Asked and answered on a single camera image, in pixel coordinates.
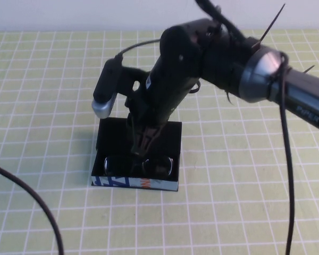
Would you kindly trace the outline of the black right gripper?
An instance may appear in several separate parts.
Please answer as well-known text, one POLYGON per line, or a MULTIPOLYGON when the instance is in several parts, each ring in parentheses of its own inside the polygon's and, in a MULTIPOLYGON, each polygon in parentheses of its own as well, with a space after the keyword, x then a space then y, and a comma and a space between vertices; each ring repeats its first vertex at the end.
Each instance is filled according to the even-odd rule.
POLYGON ((199 83, 200 68, 185 60, 159 59, 150 71, 125 67, 124 77, 140 82, 140 87, 132 90, 125 101, 129 109, 126 126, 131 153, 144 156, 159 136, 159 126, 169 120, 172 112, 199 83))

